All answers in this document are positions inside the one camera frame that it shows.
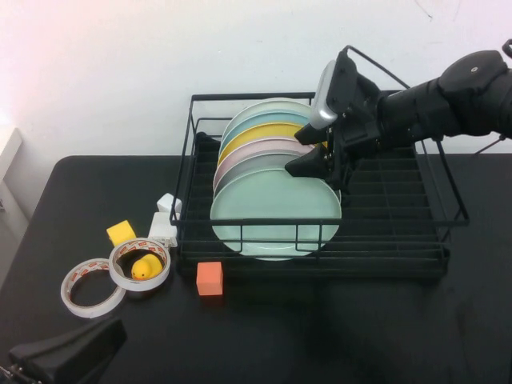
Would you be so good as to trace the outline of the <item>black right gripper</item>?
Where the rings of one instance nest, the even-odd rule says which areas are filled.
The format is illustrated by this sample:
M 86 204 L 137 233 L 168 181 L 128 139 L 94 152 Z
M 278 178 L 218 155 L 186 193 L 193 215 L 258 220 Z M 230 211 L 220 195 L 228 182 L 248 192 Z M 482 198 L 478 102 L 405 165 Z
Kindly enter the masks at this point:
M 319 178 L 335 189 L 347 188 L 357 160 L 367 154 L 378 136 L 377 103 L 380 89 L 361 75 L 347 50 L 334 64 L 326 104 L 336 115 L 329 128 L 316 129 L 306 124 L 294 136 L 303 145 L 327 140 L 309 153 L 288 162 L 286 171 L 293 177 Z

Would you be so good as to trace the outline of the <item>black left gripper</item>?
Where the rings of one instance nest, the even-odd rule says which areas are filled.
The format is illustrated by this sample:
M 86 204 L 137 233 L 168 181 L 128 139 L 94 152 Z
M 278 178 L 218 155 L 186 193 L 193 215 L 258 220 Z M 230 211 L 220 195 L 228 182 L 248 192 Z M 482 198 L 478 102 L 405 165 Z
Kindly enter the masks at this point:
M 1 383 L 98 383 L 126 339 L 122 320 L 110 318 L 18 345 L 13 363 L 1 365 Z

